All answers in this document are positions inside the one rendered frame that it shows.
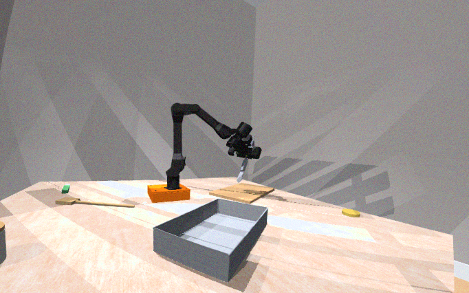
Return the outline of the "yellow flat disc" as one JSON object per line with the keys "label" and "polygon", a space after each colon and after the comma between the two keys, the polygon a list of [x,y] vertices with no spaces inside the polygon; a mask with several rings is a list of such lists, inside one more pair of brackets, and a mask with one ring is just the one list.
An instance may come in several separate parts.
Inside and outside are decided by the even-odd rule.
{"label": "yellow flat disc", "polygon": [[355,211],[353,209],[342,209],[342,214],[345,215],[345,216],[349,216],[349,217],[359,217],[360,216],[360,212],[358,211]]}

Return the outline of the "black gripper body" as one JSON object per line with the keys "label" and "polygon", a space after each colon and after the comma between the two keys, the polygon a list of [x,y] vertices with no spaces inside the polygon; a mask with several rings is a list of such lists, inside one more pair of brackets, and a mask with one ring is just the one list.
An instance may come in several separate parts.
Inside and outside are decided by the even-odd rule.
{"label": "black gripper body", "polygon": [[251,155],[253,159],[259,159],[261,154],[261,147],[254,146],[253,148],[248,148],[249,146],[246,145],[246,141],[243,141],[243,146],[240,149],[235,149],[234,147],[229,148],[228,154],[234,156],[234,152],[236,151],[237,155]]}

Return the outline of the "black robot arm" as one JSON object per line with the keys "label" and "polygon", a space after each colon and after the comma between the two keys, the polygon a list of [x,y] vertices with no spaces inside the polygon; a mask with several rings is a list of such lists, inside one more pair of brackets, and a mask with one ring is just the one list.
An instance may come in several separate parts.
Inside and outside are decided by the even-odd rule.
{"label": "black robot arm", "polygon": [[173,146],[174,153],[171,162],[171,167],[166,172],[167,175],[167,185],[164,187],[167,190],[182,189],[179,187],[179,174],[186,166],[185,159],[186,157],[182,156],[182,120],[183,116],[196,114],[204,122],[210,125],[218,136],[222,139],[227,139],[233,135],[229,141],[227,141],[227,147],[234,147],[235,149],[240,149],[243,146],[243,141],[246,141],[246,144],[251,147],[252,136],[249,134],[252,130],[252,127],[245,123],[241,122],[236,129],[231,129],[215,120],[209,113],[206,113],[198,104],[179,104],[175,103],[171,107],[171,115],[173,118]]}

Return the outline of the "small green block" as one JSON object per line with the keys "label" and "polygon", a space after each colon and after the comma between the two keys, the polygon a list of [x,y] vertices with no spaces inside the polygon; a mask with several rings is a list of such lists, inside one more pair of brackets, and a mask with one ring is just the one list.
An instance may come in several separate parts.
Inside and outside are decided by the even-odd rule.
{"label": "small green block", "polygon": [[66,184],[64,185],[63,189],[61,190],[62,191],[62,194],[65,194],[65,193],[68,193],[69,192],[69,187],[70,184]]}

